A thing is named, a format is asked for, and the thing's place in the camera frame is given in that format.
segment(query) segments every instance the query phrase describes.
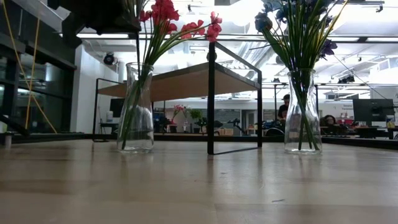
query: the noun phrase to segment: ceiling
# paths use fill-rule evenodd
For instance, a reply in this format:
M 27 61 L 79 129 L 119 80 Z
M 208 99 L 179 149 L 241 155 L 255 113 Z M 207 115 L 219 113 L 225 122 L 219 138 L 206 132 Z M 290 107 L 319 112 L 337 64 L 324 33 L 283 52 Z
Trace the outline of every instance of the ceiling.
M 46 5 L 47 0 L 13 0 L 26 8 L 30 13 L 38 14 L 48 25 L 61 31 L 61 21 L 68 16 L 68 11 L 58 9 L 53 11 Z M 205 23 L 210 21 L 210 12 L 216 11 L 223 18 L 220 43 L 238 54 L 243 59 L 260 68 L 263 73 L 263 82 L 271 82 L 279 78 L 281 82 L 287 82 L 287 71 L 283 65 L 276 63 L 276 55 L 269 47 L 250 50 L 266 45 L 264 38 L 259 36 L 254 28 L 254 16 L 262 9 L 261 0 L 240 0 L 230 6 L 215 6 L 214 0 L 174 0 L 175 7 L 179 10 L 181 18 L 175 22 L 181 28 L 184 24 L 202 19 Z M 188 12 L 187 4 L 191 4 L 192 12 Z M 384 10 L 377 13 L 379 6 L 368 4 L 348 5 L 344 9 L 340 20 L 331 33 L 339 43 L 335 50 L 335 56 L 329 56 L 327 60 L 320 60 L 316 66 L 315 82 L 337 83 L 339 77 L 354 72 L 363 81 L 376 82 L 377 78 L 371 77 L 371 69 L 377 69 L 378 63 L 388 58 L 398 57 L 398 1 L 384 0 Z M 85 29 L 82 33 L 93 33 Z M 360 37 L 377 37 L 377 41 L 370 42 L 359 40 Z M 385 43 L 380 37 L 388 37 L 389 43 Z M 115 39 L 86 39 L 86 50 L 92 55 L 101 58 L 106 52 L 115 52 L 120 61 L 136 61 L 135 40 Z M 145 41 L 140 41 L 141 52 L 144 51 Z M 155 64 L 155 73 L 164 73 L 178 68 L 206 62 L 208 42 L 204 40 L 187 41 L 175 46 L 165 53 Z M 252 72 L 231 56 L 217 49 L 217 62 L 234 70 L 242 76 L 251 76 Z M 398 76 L 391 76 L 391 83 L 398 83 Z

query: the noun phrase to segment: clear glass vase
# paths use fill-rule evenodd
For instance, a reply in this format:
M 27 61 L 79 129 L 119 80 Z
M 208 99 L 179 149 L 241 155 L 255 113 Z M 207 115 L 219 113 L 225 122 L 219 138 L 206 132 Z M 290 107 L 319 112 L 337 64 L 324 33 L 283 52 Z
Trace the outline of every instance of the clear glass vase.
M 154 146 L 154 122 L 150 102 L 153 66 L 128 63 L 127 92 L 121 112 L 118 149 L 122 152 L 148 153 Z
M 320 120 L 315 103 L 312 69 L 289 72 L 290 104 L 285 122 L 285 151 L 297 154 L 322 152 Z

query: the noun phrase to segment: wooden table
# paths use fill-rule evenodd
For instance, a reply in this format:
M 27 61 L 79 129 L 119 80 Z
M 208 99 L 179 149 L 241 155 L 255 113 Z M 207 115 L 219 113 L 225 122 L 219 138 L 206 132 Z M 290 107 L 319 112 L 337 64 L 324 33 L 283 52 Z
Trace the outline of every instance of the wooden table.
M 255 146 L 216 143 L 216 151 Z M 396 224 L 398 153 L 327 145 L 319 156 L 262 150 L 208 156 L 205 142 L 0 149 L 1 223 Z

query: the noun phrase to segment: fluorescent light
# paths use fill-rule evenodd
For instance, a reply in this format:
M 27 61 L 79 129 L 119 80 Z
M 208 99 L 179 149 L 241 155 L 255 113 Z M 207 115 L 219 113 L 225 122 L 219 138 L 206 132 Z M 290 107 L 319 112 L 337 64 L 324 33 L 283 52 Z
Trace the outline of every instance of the fluorescent light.
M 128 39 L 128 34 L 77 34 L 77 37 L 81 39 Z
M 366 41 L 375 42 L 398 42 L 398 37 L 370 37 Z
M 359 40 L 358 37 L 328 37 L 328 39 L 335 42 L 341 42 L 341 41 L 357 42 Z

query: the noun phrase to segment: wire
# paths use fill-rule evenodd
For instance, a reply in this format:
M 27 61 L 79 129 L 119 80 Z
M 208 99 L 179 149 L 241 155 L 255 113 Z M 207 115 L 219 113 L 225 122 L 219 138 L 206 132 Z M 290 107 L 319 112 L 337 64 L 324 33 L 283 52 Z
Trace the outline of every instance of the wire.
M 374 92 L 376 92 L 378 95 L 380 95 L 381 97 L 383 97 L 385 100 L 390 100 L 390 99 L 387 99 L 385 96 L 383 96 L 383 95 L 381 95 L 381 93 L 379 93 L 376 89 L 374 89 L 373 87 L 371 87 L 369 84 L 367 84 L 364 80 L 362 80 L 361 78 L 359 78 L 354 72 L 352 72 L 338 57 L 336 57 L 336 55 L 333 55 L 333 56 L 335 56 L 335 58 L 337 59 L 337 61 L 339 61 L 345 68 L 347 68 L 347 70 L 349 71 L 349 72 L 351 72 L 351 74 L 352 75 L 354 75 L 357 79 L 359 79 L 361 82 L 363 82 L 366 86 L 368 86 L 371 90 L 373 90 Z
M 34 76 L 34 72 L 35 72 L 35 65 L 36 65 L 37 39 L 39 38 L 39 27 L 40 27 L 40 16 L 37 16 L 35 49 L 34 49 L 34 52 L 33 52 L 32 75 L 30 76 L 29 100 L 27 102 L 25 129 L 27 129 L 27 125 L 29 123 L 29 109 L 30 109 L 30 102 L 32 101 L 32 91 L 31 91 L 31 89 L 32 89 L 32 81 L 33 81 L 33 76 Z
M 4 16 L 6 17 L 6 22 L 7 22 L 7 26 L 8 26 L 8 31 L 9 31 L 9 33 L 10 33 L 10 38 L 11 38 L 12 46 L 14 47 L 14 52 L 15 52 L 15 55 L 16 55 L 16 58 L 17 58 L 17 61 L 18 61 L 19 68 L 21 69 L 21 73 L 22 73 L 22 75 L 24 76 L 26 85 L 29 86 L 29 83 L 27 82 L 26 74 L 25 74 L 25 71 L 24 71 L 24 67 L 23 67 L 22 64 L 21 64 L 21 60 L 20 60 L 19 55 L 18 55 L 17 47 L 16 47 L 16 45 L 15 45 L 15 40 L 14 40 L 14 36 L 13 36 L 13 34 L 12 34 L 11 25 L 10 25 L 10 20 L 9 20 L 9 18 L 8 18 L 7 7 L 6 7 L 6 2 L 5 2 L 5 1 L 2 2 L 2 6 L 3 6 L 3 9 L 4 9 Z M 52 126 L 52 124 L 51 124 L 51 122 L 49 121 L 48 117 L 45 115 L 44 111 L 43 111 L 42 108 L 40 107 L 39 102 L 36 100 L 36 97 L 35 97 L 34 95 L 32 95 L 32 98 L 33 98 L 33 100 L 36 102 L 36 105 L 37 105 L 38 109 L 40 110 L 40 112 L 43 114 L 44 119 L 46 120 L 46 122 L 48 122 L 48 124 L 51 126 L 51 128 L 52 128 L 53 131 L 54 131 L 54 133 L 57 134 L 57 130 L 55 130 L 55 128 Z

